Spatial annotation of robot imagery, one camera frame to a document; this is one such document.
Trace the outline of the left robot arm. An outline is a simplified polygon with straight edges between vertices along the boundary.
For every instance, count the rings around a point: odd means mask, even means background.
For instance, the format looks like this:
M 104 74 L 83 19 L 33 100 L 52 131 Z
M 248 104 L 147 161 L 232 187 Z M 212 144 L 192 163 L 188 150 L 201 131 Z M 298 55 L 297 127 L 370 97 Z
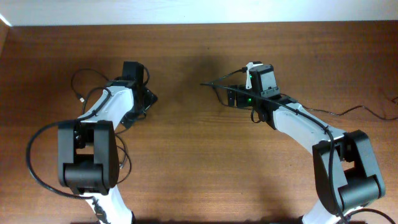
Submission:
M 102 87 L 103 94 L 86 112 L 58 125 L 58 179 L 85 200 L 100 223 L 134 223 L 133 212 L 118 189 L 119 155 L 115 130 L 129 129 L 146 117 L 157 101 L 147 88 L 148 69 L 124 62 L 120 77 Z

